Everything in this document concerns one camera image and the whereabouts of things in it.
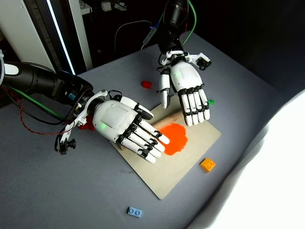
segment light strip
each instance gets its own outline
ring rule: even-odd
[[[66,57],[67,57],[69,66],[70,66],[70,68],[71,68],[72,73],[75,75],[75,71],[74,71],[74,69],[73,69],[73,66],[72,66],[72,63],[71,63],[71,60],[70,60],[68,51],[67,51],[67,49],[66,49],[66,45],[65,45],[65,43],[63,42],[63,38],[62,38],[62,35],[61,35],[61,31],[60,31],[60,29],[59,29],[59,26],[58,26],[58,23],[57,23],[57,20],[56,20],[56,17],[55,17],[55,14],[54,14],[54,11],[53,11],[53,8],[52,8],[52,5],[51,5],[50,0],[47,0],[47,4],[48,4],[48,6],[49,6],[49,10],[50,10],[50,13],[51,13],[51,15],[52,15],[53,22],[54,22],[54,24],[55,24],[55,28],[56,28],[56,30],[57,30],[57,34],[58,34],[59,39],[60,39],[60,41],[61,41],[61,45],[62,45],[62,47],[63,47],[63,50],[64,50],[64,52],[65,52],[65,54],[66,54]]]

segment yellow-orange lego brick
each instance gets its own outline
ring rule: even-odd
[[[216,166],[216,163],[211,159],[206,158],[205,160],[203,160],[200,166],[205,170],[205,172],[208,173]]]

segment cutting board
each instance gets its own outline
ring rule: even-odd
[[[170,106],[163,109],[161,105],[152,109],[154,118],[149,120],[154,124],[168,115],[181,109],[178,96],[171,97]],[[113,144],[115,149],[141,177],[147,186],[159,198],[163,199],[178,184],[185,174],[196,164],[201,163],[200,158],[215,143],[221,133],[209,122],[204,121],[199,125],[188,127],[184,123],[184,118],[179,118],[174,123],[180,124],[186,129],[188,142],[181,152],[172,156],[162,154],[155,164],[151,164],[128,149],[120,149]]]

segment rolling pin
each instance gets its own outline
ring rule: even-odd
[[[164,119],[154,123],[152,126],[156,128],[157,130],[162,129],[166,125],[170,125],[174,121],[178,120],[179,118],[183,117],[183,114],[181,111],[178,111],[176,113],[170,114],[169,116],[166,116]],[[119,148],[121,150],[125,150],[126,148],[122,145],[119,145]]]

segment gray table surface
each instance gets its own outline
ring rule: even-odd
[[[206,174],[195,165],[159,200],[97,132],[75,130],[76,149],[60,156],[53,150],[55,137],[28,132],[11,104],[0,109],[0,228],[185,228],[270,116],[270,104],[279,96],[197,35],[190,37],[185,49],[192,54],[204,52],[212,60],[199,74],[208,98],[216,101],[210,122],[222,135],[198,162],[205,157],[214,160],[217,166],[212,172]],[[120,90],[152,109],[160,103],[155,92],[159,54],[155,45],[81,76],[92,83],[95,92]],[[142,88],[143,80],[152,82],[152,89]],[[63,113],[67,110],[36,97]],[[32,129],[54,132],[61,128],[25,119]],[[129,206],[143,210],[142,217],[127,215]]]

